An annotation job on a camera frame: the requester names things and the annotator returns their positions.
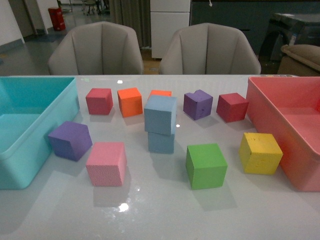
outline yellow cube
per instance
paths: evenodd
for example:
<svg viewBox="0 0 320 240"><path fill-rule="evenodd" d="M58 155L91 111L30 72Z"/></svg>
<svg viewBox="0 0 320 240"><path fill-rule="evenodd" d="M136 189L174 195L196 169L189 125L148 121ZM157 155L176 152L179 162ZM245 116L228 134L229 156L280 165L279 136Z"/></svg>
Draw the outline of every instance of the yellow cube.
<svg viewBox="0 0 320 240"><path fill-rule="evenodd" d="M272 175L276 172L283 152L272 134L245 132L239 156L246 174Z"/></svg>

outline teal storage box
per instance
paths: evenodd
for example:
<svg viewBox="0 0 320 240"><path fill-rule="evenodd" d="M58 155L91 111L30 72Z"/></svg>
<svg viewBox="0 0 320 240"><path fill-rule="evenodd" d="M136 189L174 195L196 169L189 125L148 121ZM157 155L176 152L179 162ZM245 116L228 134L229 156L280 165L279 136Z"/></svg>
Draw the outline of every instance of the teal storage box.
<svg viewBox="0 0 320 240"><path fill-rule="evenodd" d="M52 152L48 134L79 111L74 77L0 77L0 189L24 189Z"/></svg>

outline pink cube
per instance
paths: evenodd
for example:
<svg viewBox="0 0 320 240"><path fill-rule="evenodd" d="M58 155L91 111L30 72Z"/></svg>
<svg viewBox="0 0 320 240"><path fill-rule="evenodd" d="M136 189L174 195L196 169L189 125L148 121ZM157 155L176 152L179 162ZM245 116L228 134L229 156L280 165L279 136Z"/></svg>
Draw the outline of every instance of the pink cube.
<svg viewBox="0 0 320 240"><path fill-rule="evenodd" d="M123 142L96 142L85 164L92 185L122 186L127 157Z"/></svg>
<svg viewBox="0 0 320 240"><path fill-rule="evenodd" d="M91 115L108 115L114 105L110 88L92 88L85 100Z"/></svg>
<svg viewBox="0 0 320 240"><path fill-rule="evenodd" d="M245 119L249 102L238 93L219 95L216 113L226 122Z"/></svg>

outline pink plastic bin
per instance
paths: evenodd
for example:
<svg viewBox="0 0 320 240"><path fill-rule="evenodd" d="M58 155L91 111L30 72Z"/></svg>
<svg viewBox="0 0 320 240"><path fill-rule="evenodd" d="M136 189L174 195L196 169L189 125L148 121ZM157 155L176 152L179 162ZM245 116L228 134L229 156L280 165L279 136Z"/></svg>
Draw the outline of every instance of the pink plastic bin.
<svg viewBox="0 0 320 240"><path fill-rule="evenodd" d="M250 77L247 115L273 134L284 173L300 191L320 192L320 77Z"/></svg>

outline chair backrest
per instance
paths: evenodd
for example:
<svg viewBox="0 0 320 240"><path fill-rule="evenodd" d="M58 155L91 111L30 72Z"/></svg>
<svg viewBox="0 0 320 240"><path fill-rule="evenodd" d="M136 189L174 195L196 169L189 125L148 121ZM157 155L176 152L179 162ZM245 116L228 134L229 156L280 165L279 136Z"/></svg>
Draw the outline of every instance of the chair backrest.
<svg viewBox="0 0 320 240"><path fill-rule="evenodd" d="M51 75L140 75L144 70L136 32L106 21L69 31L48 66Z"/></svg>
<svg viewBox="0 0 320 240"><path fill-rule="evenodd" d="M260 63L238 29L213 23L175 32L160 63L160 74L260 74Z"/></svg>

